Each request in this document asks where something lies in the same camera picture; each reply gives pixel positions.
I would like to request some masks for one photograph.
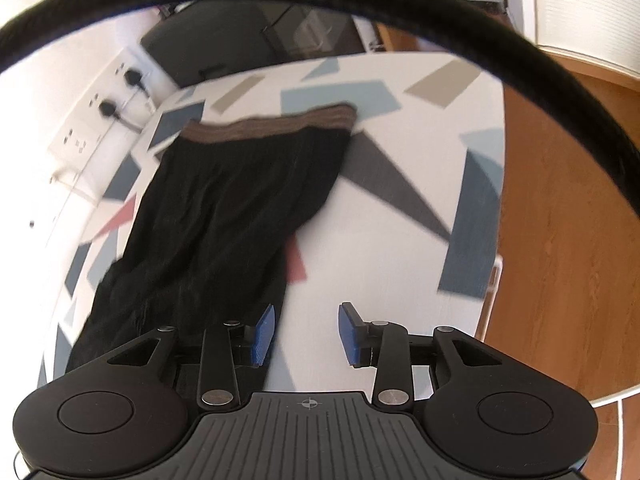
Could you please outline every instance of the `wooden floor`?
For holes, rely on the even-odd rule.
[[[640,146],[640,97],[577,76]],[[640,383],[640,221],[587,153],[507,88],[498,250],[504,257],[486,342],[588,399]],[[640,479],[640,396],[623,403],[623,480]],[[616,405],[584,473],[615,478]]]

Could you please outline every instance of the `pink shape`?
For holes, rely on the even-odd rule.
[[[126,201],[125,205],[109,220],[102,229],[95,235],[95,238],[101,237],[103,234],[117,229],[121,225],[133,220],[133,213],[136,208],[136,196],[132,196]]]
[[[284,245],[284,252],[287,256],[287,283],[306,281],[305,264],[302,261],[296,235],[287,240]]]

